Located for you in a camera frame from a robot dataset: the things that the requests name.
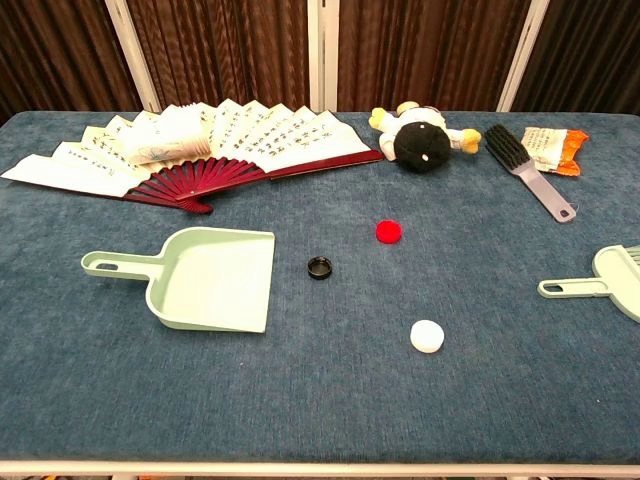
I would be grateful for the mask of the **mint green hand broom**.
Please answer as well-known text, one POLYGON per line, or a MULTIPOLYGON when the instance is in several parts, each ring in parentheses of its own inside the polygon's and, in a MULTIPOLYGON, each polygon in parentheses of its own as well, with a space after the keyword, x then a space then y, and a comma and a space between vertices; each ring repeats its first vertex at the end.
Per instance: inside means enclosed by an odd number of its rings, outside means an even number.
POLYGON ((627 317, 640 324, 640 245, 607 246, 592 260, 593 277, 543 280, 545 298, 609 297, 627 317))

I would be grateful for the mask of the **plush doll with black head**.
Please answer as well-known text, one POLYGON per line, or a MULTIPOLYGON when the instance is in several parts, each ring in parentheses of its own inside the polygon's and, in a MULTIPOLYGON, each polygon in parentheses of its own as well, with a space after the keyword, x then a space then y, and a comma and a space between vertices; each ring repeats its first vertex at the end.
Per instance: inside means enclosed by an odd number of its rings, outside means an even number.
POLYGON ((432 106, 405 101, 394 116, 382 107, 371 111, 368 123, 381 132, 379 147, 389 161, 418 173, 434 170, 451 158, 453 150, 475 154, 481 133, 449 129, 442 113, 432 106))

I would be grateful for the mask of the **mint green plastic dustpan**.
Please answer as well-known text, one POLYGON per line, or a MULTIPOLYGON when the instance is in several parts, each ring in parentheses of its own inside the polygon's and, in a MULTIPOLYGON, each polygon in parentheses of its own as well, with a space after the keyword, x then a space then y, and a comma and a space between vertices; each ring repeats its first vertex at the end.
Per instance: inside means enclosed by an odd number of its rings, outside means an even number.
POLYGON ((156 255, 93 251, 93 276, 143 280, 149 310, 168 328, 262 334, 266 330, 275 235, 189 227, 156 255))

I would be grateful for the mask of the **white frame post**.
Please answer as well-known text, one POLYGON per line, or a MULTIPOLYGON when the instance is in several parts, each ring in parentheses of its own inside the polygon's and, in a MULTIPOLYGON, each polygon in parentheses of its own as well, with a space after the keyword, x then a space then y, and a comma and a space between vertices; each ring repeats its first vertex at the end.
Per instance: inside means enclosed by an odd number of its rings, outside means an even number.
POLYGON ((496 107, 497 112, 509 112, 513 106, 549 3, 550 0, 531 0, 530 2, 511 66, 496 107))
POLYGON ((162 110, 127 0, 104 0, 127 66, 145 110, 162 110))
POLYGON ((309 107, 338 111, 340 0, 307 0, 309 107))

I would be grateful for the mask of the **paper folding fan red ribs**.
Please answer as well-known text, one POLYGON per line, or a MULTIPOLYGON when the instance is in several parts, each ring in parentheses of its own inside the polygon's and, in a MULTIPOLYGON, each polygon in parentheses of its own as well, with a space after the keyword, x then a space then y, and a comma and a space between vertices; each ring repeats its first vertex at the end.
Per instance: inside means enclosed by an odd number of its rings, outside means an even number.
POLYGON ((89 125, 49 156, 31 154, 3 178, 209 213, 202 197, 260 180, 382 160, 331 112, 226 99, 170 105, 89 125))

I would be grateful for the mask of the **brown pleated curtain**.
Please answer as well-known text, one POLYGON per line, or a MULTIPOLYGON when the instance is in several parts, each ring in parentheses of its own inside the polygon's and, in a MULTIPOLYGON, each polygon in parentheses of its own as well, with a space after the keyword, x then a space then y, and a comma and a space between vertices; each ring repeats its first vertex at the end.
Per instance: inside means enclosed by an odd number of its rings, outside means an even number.
MULTIPOLYGON (((534 0, 339 0, 337 107, 493 110, 534 0)), ((162 106, 309 103, 307 0, 125 0, 162 106)), ((142 108, 106 0, 0 0, 0 124, 142 108)), ((640 0, 549 0, 517 111, 640 116, 640 0)))

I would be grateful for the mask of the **black bottle cap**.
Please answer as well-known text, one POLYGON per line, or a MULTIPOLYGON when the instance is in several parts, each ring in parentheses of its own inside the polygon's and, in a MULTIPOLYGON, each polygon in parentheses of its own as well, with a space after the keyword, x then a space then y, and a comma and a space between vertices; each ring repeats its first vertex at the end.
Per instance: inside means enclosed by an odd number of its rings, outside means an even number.
POLYGON ((316 280, 328 278, 333 271, 332 262, 324 256, 315 256, 307 262, 308 275, 316 280))

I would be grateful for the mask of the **blue fabric table cover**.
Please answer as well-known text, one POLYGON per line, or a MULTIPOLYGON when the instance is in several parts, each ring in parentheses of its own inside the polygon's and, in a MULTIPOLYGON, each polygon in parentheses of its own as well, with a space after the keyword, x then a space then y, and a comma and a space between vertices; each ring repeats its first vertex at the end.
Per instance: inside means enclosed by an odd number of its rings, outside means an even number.
MULTIPOLYGON (((0 173, 105 113, 23 112, 0 173)), ((426 175, 389 162, 261 181, 210 215, 0 179, 0 459, 640 464, 640 324, 545 299, 597 250, 640 245, 640 117, 451 112, 451 125, 579 129, 557 223, 487 152, 426 175), (385 219, 395 244, 376 239, 385 219), (168 329, 92 250, 156 253, 191 226, 276 237, 264 334, 168 329), (311 278, 327 257, 332 274, 311 278), (412 325, 444 330, 435 353, 412 325)))

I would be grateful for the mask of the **white and orange snack packet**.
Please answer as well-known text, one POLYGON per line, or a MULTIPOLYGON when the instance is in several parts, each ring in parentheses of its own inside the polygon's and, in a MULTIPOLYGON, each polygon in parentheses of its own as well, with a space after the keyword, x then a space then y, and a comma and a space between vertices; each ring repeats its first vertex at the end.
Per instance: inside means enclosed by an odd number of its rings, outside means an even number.
POLYGON ((538 171, 578 177, 575 156, 588 139, 582 130, 526 127, 521 143, 538 171))

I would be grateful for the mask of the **white bottle cap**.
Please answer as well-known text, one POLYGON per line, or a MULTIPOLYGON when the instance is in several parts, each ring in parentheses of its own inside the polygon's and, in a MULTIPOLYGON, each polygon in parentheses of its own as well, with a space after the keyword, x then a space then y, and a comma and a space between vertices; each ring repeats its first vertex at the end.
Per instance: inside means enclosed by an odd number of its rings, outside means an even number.
POLYGON ((444 330, 431 320, 415 322, 410 331, 412 346, 419 352, 431 354, 437 352, 444 343, 444 330))

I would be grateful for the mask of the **red bottle cap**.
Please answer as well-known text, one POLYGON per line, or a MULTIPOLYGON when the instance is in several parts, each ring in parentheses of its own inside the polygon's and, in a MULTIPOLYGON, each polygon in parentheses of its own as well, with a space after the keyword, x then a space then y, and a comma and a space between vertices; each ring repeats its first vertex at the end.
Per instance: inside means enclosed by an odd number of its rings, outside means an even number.
POLYGON ((403 235, 403 228, 400 223, 385 219, 376 225, 376 239, 384 244, 395 244, 399 242, 403 235))

